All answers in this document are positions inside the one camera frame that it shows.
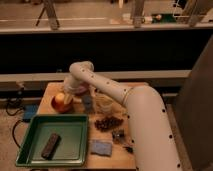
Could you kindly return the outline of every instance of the plate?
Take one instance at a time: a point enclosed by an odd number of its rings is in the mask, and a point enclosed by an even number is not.
[[[87,115],[36,115],[25,134],[16,159],[16,166],[82,166],[87,151],[87,132]],[[51,160],[46,160],[41,157],[41,152],[52,133],[60,135],[61,140]]]

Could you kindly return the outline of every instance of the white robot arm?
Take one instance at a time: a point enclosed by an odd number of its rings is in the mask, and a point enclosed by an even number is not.
[[[150,86],[128,87],[93,72],[91,62],[70,66],[64,91],[82,81],[93,85],[127,108],[136,167],[140,171],[182,171],[172,130],[160,95]]]

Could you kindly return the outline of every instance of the cable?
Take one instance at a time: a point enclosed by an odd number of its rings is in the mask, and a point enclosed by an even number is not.
[[[22,99],[21,98],[16,98],[15,100],[12,100],[12,99],[7,99],[7,104],[6,104],[6,113],[9,115],[9,116],[15,116],[16,114],[18,114],[20,111],[23,111],[24,110],[24,107],[21,106],[21,102],[22,102]],[[9,108],[18,108],[15,112],[11,113],[9,111]]]
[[[21,146],[19,145],[19,143],[18,143],[17,140],[16,140],[16,137],[15,137],[15,129],[16,129],[16,127],[17,127],[21,122],[22,122],[21,119],[17,120],[16,123],[14,124],[14,126],[13,126],[13,129],[12,129],[12,137],[13,137],[13,140],[14,140],[14,142],[16,143],[16,145],[17,145],[19,148],[20,148]]]

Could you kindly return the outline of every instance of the wooden tabletop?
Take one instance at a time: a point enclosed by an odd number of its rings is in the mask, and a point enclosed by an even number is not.
[[[144,83],[127,83],[130,86],[141,85]],[[42,101],[39,105],[37,114],[58,114],[52,106],[51,100],[52,98],[61,91],[62,83],[49,83]],[[95,94],[92,93],[92,97],[95,101]],[[84,107],[81,103],[81,99],[74,98],[73,109],[67,113],[85,113]],[[112,140],[111,131],[101,132],[97,130],[94,126],[94,122],[97,119],[104,118],[106,114],[103,114],[98,109],[96,103],[94,103],[94,112],[89,113],[89,142],[92,140],[102,140],[105,142],[111,142],[113,144],[112,147],[112,155],[111,157],[103,157],[94,154],[90,154],[90,146],[88,148],[88,153],[86,156],[86,160],[84,163],[84,169],[121,169],[121,170],[135,170],[135,158],[134,155],[128,153],[122,144],[115,144]],[[131,137],[128,128],[128,119],[126,116],[126,109],[123,108],[116,102],[113,102],[112,105],[112,115],[117,118],[123,119],[122,125],[118,129],[124,129],[126,142],[131,143]]]

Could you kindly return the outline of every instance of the floor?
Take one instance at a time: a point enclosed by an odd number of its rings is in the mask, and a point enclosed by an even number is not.
[[[180,159],[181,159],[181,165],[183,168],[183,171],[193,171],[190,161],[188,159],[185,147],[183,145],[183,141],[181,139],[181,135],[178,130],[178,126],[175,121],[175,117],[172,111],[171,105],[167,105],[167,111],[168,111],[168,116],[170,119],[170,124],[173,130],[173,134],[175,137],[176,145],[179,151]],[[29,169],[24,169],[24,168],[17,168],[15,167],[15,160],[17,156],[17,151],[18,147],[14,143],[12,139],[12,128],[15,122],[17,120],[21,119],[23,116],[23,112],[18,113],[15,116],[9,116],[7,115],[5,108],[0,108],[0,166],[1,170],[5,171],[27,171]],[[23,136],[25,134],[25,131],[28,127],[27,123],[20,123],[15,130],[15,136],[20,144]],[[68,169],[49,169],[51,171],[68,171]]]
[[[30,3],[7,3],[0,0],[0,29],[12,28],[43,28],[49,27],[46,13],[36,27],[38,16],[43,5]],[[61,28],[88,26],[118,26],[132,25],[131,12],[133,0],[119,7],[117,1],[109,0],[72,0],[67,3],[55,3],[55,12]],[[144,15],[174,12],[174,0],[147,0],[144,5]]]

